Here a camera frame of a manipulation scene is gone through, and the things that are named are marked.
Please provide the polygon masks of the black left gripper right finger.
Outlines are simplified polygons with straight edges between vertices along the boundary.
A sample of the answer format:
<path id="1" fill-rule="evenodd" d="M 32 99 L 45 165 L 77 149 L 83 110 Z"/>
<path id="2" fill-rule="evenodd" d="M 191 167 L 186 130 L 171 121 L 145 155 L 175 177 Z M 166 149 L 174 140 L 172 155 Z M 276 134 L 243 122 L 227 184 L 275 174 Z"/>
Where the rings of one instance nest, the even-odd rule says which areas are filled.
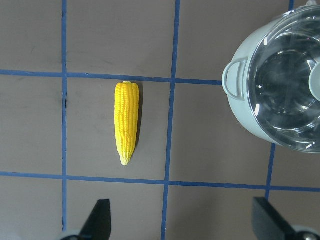
<path id="1" fill-rule="evenodd" d="M 264 197 L 252 200 L 252 230 L 258 240 L 293 240 L 297 234 Z"/>

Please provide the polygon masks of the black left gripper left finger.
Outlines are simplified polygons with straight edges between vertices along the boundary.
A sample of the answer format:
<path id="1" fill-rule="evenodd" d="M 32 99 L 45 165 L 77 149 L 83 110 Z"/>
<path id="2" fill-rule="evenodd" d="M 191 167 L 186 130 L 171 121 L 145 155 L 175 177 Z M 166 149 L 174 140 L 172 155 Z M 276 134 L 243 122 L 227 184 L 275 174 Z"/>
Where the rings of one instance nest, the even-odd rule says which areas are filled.
<path id="1" fill-rule="evenodd" d="M 111 236 L 111 203 L 100 199 L 80 230 L 80 240 L 108 240 Z"/>

